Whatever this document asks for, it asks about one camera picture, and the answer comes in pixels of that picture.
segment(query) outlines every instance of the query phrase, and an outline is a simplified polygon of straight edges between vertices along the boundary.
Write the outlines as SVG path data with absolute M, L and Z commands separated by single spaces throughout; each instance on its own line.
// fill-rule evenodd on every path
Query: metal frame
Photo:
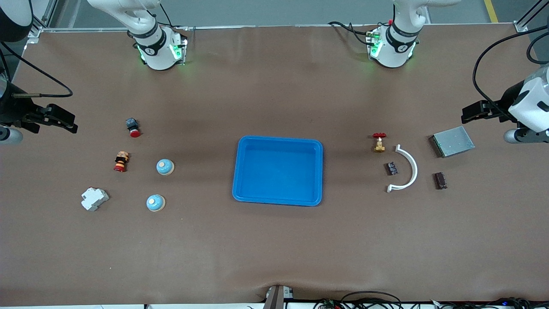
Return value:
M 32 16 L 32 26 L 31 31 L 29 32 L 29 35 L 27 38 L 29 40 L 27 41 L 27 44 L 34 44 L 38 42 L 38 37 L 40 36 L 40 33 L 43 29 L 47 28 L 46 25 L 38 19 L 36 16 Z
M 46 7 L 46 11 L 44 12 L 44 16 L 42 16 L 42 19 L 41 19 L 41 21 L 46 26 L 49 26 L 49 22 L 52 18 L 55 8 L 57 7 L 58 2 L 59 0 L 49 0 L 48 6 Z
M 433 26 L 444 25 L 486 25 L 486 23 L 477 24 L 428 24 Z M 375 24 L 353 24 L 354 27 L 375 26 Z M 173 27 L 177 30 L 183 31 L 196 31 L 196 30 L 215 30 L 215 29 L 240 29 L 240 28 L 256 28 L 256 27 L 339 27 L 337 25 L 328 24 L 296 24 L 296 25 L 274 25 L 274 26 L 257 26 L 257 25 L 236 25 L 236 26 L 179 26 Z M 127 28 L 124 27 L 107 27 L 107 28 L 48 28 L 40 27 L 36 32 L 31 32 L 29 35 L 29 43 L 37 43 L 40 33 L 95 33 L 95 32 L 126 32 Z
M 538 15 L 547 5 L 549 0 L 538 0 L 533 7 L 531 7 L 526 13 L 519 19 L 515 20 L 513 23 L 517 32 L 528 31 L 528 23 L 532 21 L 536 15 Z

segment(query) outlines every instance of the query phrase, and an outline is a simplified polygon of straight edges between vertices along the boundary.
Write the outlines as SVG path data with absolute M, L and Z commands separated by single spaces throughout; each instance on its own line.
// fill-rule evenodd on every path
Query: black cable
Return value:
M 349 296 L 351 296 L 351 295 L 356 295 L 356 294 L 381 294 L 381 295 L 386 295 L 386 296 L 390 296 L 390 297 L 396 299 L 400 304 L 402 304 L 402 301 L 401 301 L 398 297 L 396 297 L 395 295 L 389 294 L 389 293 L 385 293 L 385 292 L 378 292 L 378 291 L 358 291 L 358 292 L 348 293 L 348 294 L 346 294 L 345 296 L 343 296 L 343 297 L 341 298 L 340 301 L 343 302 L 343 300 L 344 300 L 345 298 L 347 298 L 347 297 L 349 297 Z
M 528 45 L 528 48 L 526 49 L 526 57 L 528 58 L 528 60 L 530 60 L 531 62 L 533 62 L 535 64 L 541 64 L 541 65 L 549 63 L 549 61 L 540 61 L 540 60 L 534 59 L 534 57 L 532 57 L 532 47 L 534 46 L 534 44 L 536 44 L 537 41 L 541 40 L 542 38 L 546 37 L 547 35 L 549 35 L 549 32 L 546 32 L 546 33 L 538 36 L 537 38 L 533 39 L 532 42 L 530 43 L 530 45 Z
M 11 48 L 9 48 L 9 46 L 7 46 L 4 42 L 1 42 L 2 46 L 4 46 L 4 48 L 6 48 L 8 50 L 8 52 L 12 53 L 14 56 L 17 57 L 17 59 L 23 61 L 24 63 L 26 63 L 27 65 L 29 65 L 30 67 L 32 67 L 33 69 L 37 70 L 38 72 L 42 73 L 43 75 L 47 76 L 48 78 L 50 78 L 51 80 L 55 81 L 57 84 L 61 85 L 63 88 L 67 89 L 67 91 L 69 93 L 65 94 L 65 95 L 50 95 L 50 94 L 44 94 L 44 93 L 39 93 L 38 94 L 38 97 L 47 97 L 47 98 L 66 98 L 66 97 L 70 97 L 72 96 L 72 90 L 70 90 L 69 87 L 67 87 L 64 83 L 60 82 L 58 79 L 56 79 L 55 77 L 49 75 L 48 73 L 44 72 L 43 70 L 41 70 L 39 67 L 35 66 L 34 64 L 30 63 L 29 61 L 27 61 L 26 59 L 24 59 L 23 57 L 21 57 L 20 55 L 16 54 Z
M 349 23 L 349 28 L 351 28 L 352 33 L 355 35 L 355 38 L 356 38 L 359 42 L 361 42 L 362 44 L 364 44 L 364 45 L 366 45 L 366 46 L 373 46 L 373 45 L 374 45 L 373 43 L 370 43 L 370 42 L 366 42 L 366 41 L 361 40 L 361 39 L 358 37 L 358 35 L 357 35 L 356 31 L 355 31 L 355 28 L 352 27 L 352 23 Z
M 328 23 L 328 25 L 332 25 L 332 26 L 333 26 L 333 25 L 338 25 L 338 26 L 342 27 L 343 29 L 345 29 L 345 30 L 347 30 L 347 31 L 355 32 L 355 33 L 360 34 L 360 35 L 366 35 L 366 32 L 362 32 L 362 31 L 353 31 L 351 28 L 345 26 L 344 24 L 342 24 L 342 23 L 340 23 L 340 22 L 338 22 L 338 21 L 330 21 L 330 22 Z
M 167 24 L 167 23 L 161 23 L 161 22 L 159 22 L 159 21 L 156 21 L 159 25 L 168 26 L 168 27 L 170 27 L 170 28 L 185 27 L 185 26 L 182 26 L 182 25 L 172 25 L 172 24 L 171 24 L 171 21 L 170 21 L 170 18 L 168 17 L 168 14 L 166 14 L 166 11 L 164 10 L 163 7 L 162 7 L 162 10 L 164 11 L 164 14 L 166 15 L 166 18 L 168 18 L 168 21 L 169 21 L 170 23 Z M 147 13 L 149 13 L 149 15 L 151 15 L 152 17 L 156 18 L 156 14 L 151 13 L 149 10 L 147 10 Z
M 520 32 L 520 33 L 517 33 L 517 34 L 513 34 L 513 35 L 510 35 L 510 36 L 507 36 L 507 37 L 504 37 L 498 41 L 496 41 L 495 43 L 493 43 L 492 45 L 488 46 L 488 48 L 486 48 L 484 50 L 484 52 L 482 52 L 479 56 L 479 58 L 477 59 L 477 62 L 475 63 L 475 67 L 473 69 L 473 86 L 475 87 L 475 89 L 480 93 L 481 96 L 483 96 L 494 108 L 497 109 L 498 112 L 500 112 L 502 115 L 507 115 L 507 113 L 503 112 L 501 110 L 501 108 L 499 106 L 497 106 L 493 101 L 492 99 L 490 99 L 490 97 L 484 93 L 484 91 L 482 91 L 479 87 L 479 85 L 477 84 L 477 70 L 478 70 L 478 66 L 479 66 L 479 63 L 480 61 L 482 60 L 482 58 L 484 57 L 484 55 L 486 55 L 488 53 L 488 51 L 490 51 L 492 48 L 494 48 L 496 45 L 500 44 L 500 43 L 503 43 L 507 40 L 510 40 L 512 38 L 515 38 L 515 37 L 519 37 L 519 36 L 523 36 L 523 35 L 527 35 L 527 34 L 530 34 L 530 33 L 534 33 L 534 32 L 538 32 L 538 31 L 541 31 L 541 30 L 544 30 L 544 29 L 547 29 L 547 26 L 543 26 L 543 27 L 538 27 L 538 28 L 535 28 L 535 29 L 532 29 L 532 30 L 528 30 L 528 31 L 525 31 L 525 32 Z
M 334 305 L 338 306 L 340 309 L 345 309 L 345 308 L 350 309 L 350 307 L 347 306 L 347 304 L 340 302 L 339 300 L 332 300 L 332 302 L 334 303 Z
M 536 4 L 534 4 L 529 10 L 528 12 L 526 12 L 526 14 L 524 14 L 517 22 L 517 24 L 520 24 L 520 22 L 526 17 L 526 15 L 528 15 L 528 13 L 532 12 L 532 10 L 538 6 L 538 4 L 540 4 L 543 0 L 538 0 Z
M 395 8 L 395 5 L 393 4 L 393 19 L 392 19 L 392 22 L 395 21 L 395 13 L 396 13 L 396 8 Z M 389 25 L 389 23 L 378 22 L 378 26 L 385 26 L 385 27 L 388 27 L 388 26 L 390 26 L 390 25 Z
M 393 305 L 396 305 L 396 306 L 398 306 L 399 309 L 403 309 L 402 308 L 402 303 L 400 301 L 399 302 L 393 302 L 393 301 L 388 301 L 388 300 L 377 298 L 377 297 L 366 297 L 366 298 L 356 300 L 353 303 L 371 304 L 371 305 L 365 306 L 365 307 L 364 307 L 364 305 L 362 305 L 365 309 L 368 309 L 368 308 L 373 307 L 375 305 L 382 306 L 384 309 L 389 309 L 389 308 L 387 308 L 386 305 L 389 305 L 391 307 L 391 309 L 395 309 L 395 307 L 393 307 Z
M 170 24 L 170 27 L 173 28 L 170 17 L 168 16 L 168 13 L 166 13 L 166 10 L 164 9 L 164 6 L 162 5 L 162 3 L 160 4 L 160 8 L 162 9 L 162 12 L 164 12 L 164 15 L 166 15 L 166 19 L 168 19 L 168 23 Z
M 542 302 L 540 304 L 533 305 L 529 309 L 536 309 L 536 308 L 541 308 L 541 307 L 543 307 L 545 309 L 549 308 L 549 302 Z
M 347 305 L 347 304 L 346 304 L 346 303 L 344 303 L 344 302 L 340 302 L 340 304 L 342 304 L 342 307 L 343 307 L 343 308 L 341 308 L 341 309 L 345 309 L 345 308 L 347 308 L 347 309 L 351 309 L 351 307 L 349 307 L 349 305 Z
M 5 61 L 4 52 L 0 49 L 0 57 L 2 57 L 2 65 L 4 66 L 5 78 L 8 81 L 12 81 L 12 76 L 9 74 L 8 63 Z
M 528 23 L 534 18 L 536 17 L 540 12 L 541 10 L 545 9 L 545 7 L 549 4 L 549 2 L 546 2 L 544 5 L 541 6 L 541 8 L 539 10 L 537 10 L 536 13 L 532 14 L 532 16 L 530 16 L 530 19 L 528 19 L 524 24 L 525 25 L 528 25 Z
M 530 306 L 530 302 L 526 299 L 515 299 L 513 297 L 507 298 L 507 299 L 498 299 L 496 301 L 488 302 L 486 304 L 482 305 L 476 305 L 471 302 L 464 302 L 463 304 L 457 305 L 453 302 L 447 302 L 439 309 L 497 309 L 496 306 L 502 306 L 503 304 L 511 305 L 514 307 L 514 309 L 533 309 L 532 306 Z M 546 304 L 539 304 L 540 307 L 544 307 L 544 305 L 549 305 L 549 303 Z

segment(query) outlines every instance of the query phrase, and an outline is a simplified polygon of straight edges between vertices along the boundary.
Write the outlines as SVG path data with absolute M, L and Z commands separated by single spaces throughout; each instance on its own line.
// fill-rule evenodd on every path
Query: white electrical part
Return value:
M 401 186 L 399 186 L 399 185 L 389 185 L 389 186 L 387 186 L 387 193 L 391 192 L 392 190 L 405 189 L 405 188 L 409 187 L 411 184 L 413 184 L 413 182 L 416 181 L 416 178 L 417 178 L 417 163 L 416 163 L 416 160 L 414 160 L 414 158 L 412 157 L 412 155 L 409 154 L 404 149 L 400 148 L 400 144 L 396 145 L 395 152 L 400 153 L 401 155 L 403 155 L 408 160 L 408 162 L 410 162 L 410 165 L 412 166 L 412 178 L 405 185 L 401 185 Z
M 89 187 L 86 192 L 82 193 L 82 198 L 84 200 L 80 203 L 87 211 L 96 211 L 99 205 L 109 199 L 109 195 L 102 189 Z

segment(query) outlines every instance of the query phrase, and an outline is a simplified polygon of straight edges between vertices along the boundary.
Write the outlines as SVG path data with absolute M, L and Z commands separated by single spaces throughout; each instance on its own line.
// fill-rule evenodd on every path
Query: blue plastic tray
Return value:
M 242 202 L 317 206 L 322 199 L 322 144 L 244 136 L 238 142 L 233 197 Z

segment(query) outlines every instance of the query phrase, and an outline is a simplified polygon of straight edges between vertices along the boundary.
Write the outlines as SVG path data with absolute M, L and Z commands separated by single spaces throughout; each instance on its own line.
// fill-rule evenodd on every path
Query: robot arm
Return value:
M 91 6 L 116 18 L 136 40 L 145 64 L 154 70 L 166 70 L 183 62 L 187 38 L 169 27 L 161 27 L 147 10 L 160 0 L 88 0 Z
M 461 0 L 392 0 L 395 16 L 390 25 L 381 25 L 373 32 L 379 35 L 370 37 L 373 46 L 368 48 L 371 58 L 388 68 L 403 65 L 412 56 L 416 38 L 427 18 L 422 7 L 447 7 Z
M 0 42 L 2 44 L 23 40 L 29 34 L 31 26 L 32 5 L 29 0 L 0 0 L 0 29 L 2 29 Z M 16 55 L 7 45 L 4 47 Z M 70 112 L 56 104 L 48 104 L 45 108 L 34 104 L 32 98 L 41 96 L 46 95 L 29 94 L 12 84 L 9 76 L 6 78 L 0 76 L 0 125 L 3 126 L 0 127 L 0 144 L 17 144 L 23 138 L 21 132 L 7 128 L 9 126 L 26 129 L 32 133 L 38 133 L 41 124 L 58 126 L 71 133 L 77 132 L 75 116 Z
M 549 67 L 538 69 L 508 88 L 498 101 L 481 100 L 462 110 L 463 124 L 477 119 L 511 121 L 517 129 L 504 133 L 512 144 L 549 142 Z

